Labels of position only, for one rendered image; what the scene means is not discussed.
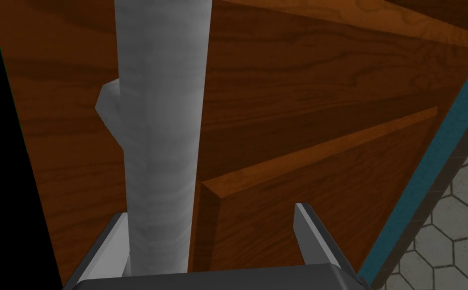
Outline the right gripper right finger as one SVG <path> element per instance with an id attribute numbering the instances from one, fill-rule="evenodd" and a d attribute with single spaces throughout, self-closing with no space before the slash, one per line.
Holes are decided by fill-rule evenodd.
<path id="1" fill-rule="evenodd" d="M 345 255 L 309 204 L 295 204 L 293 230 L 305 264 L 329 263 L 347 274 L 354 273 Z"/>

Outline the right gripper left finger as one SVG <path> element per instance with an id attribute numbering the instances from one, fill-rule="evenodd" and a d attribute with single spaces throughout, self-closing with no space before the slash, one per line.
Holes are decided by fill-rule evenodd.
<path id="1" fill-rule="evenodd" d="M 121 277 L 129 256 L 127 213 L 115 214 L 82 261 L 77 282 Z"/>

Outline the brown wooden door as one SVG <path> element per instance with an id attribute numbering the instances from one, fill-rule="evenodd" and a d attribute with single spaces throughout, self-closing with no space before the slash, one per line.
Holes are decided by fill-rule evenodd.
<path id="1" fill-rule="evenodd" d="M 295 203 L 356 269 L 468 80 L 468 0 L 212 0 L 187 270 L 301 265 Z M 114 0 L 0 0 L 0 47 L 67 284 L 127 210 L 96 110 L 118 79 Z"/>

